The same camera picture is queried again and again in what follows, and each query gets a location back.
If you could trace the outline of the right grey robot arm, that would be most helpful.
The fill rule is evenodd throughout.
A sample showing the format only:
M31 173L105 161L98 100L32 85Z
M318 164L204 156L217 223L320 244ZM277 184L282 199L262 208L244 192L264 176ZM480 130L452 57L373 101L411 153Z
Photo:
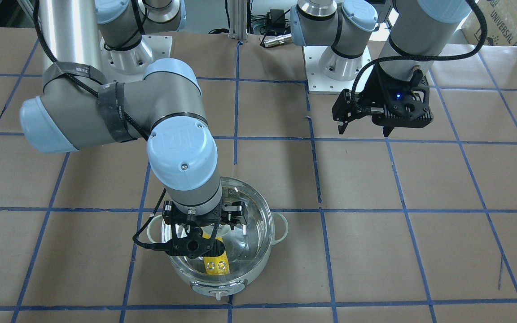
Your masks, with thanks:
M144 139L150 167L189 225L228 211L218 149L188 64L156 59L149 34L175 31L180 0L37 0L33 22L47 56L43 94L20 123L42 153Z

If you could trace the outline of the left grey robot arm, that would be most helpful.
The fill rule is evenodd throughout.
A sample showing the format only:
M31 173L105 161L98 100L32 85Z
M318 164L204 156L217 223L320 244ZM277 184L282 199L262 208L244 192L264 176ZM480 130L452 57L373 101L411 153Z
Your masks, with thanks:
M488 34L487 21L474 0L394 0L398 18L377 59L347 77L353 80L332 107L343 134L354 120L370 116L388 137L396 127L423 128L432 123L426 73L435 61L459 61L478 53ZM474 13L481 38L468 53L441 51L459 23ZM293 42L325 46L339 61L357 61L379 24L379 13L366 0L299 0L290 9Z

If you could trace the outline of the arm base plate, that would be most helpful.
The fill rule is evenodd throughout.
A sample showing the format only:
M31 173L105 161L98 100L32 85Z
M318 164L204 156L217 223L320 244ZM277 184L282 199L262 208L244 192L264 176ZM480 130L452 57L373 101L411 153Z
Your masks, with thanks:
M112 79L116 79L114 75L141 75L152 62L170 57L171 47L172 37L168 35L143 35L137 46L125 51L107 51L101 39L101 71Z
M361 68L371 61L368 47L355 59L340 57L329 46L303 47L303 53L310 94L334 94L351 89Z

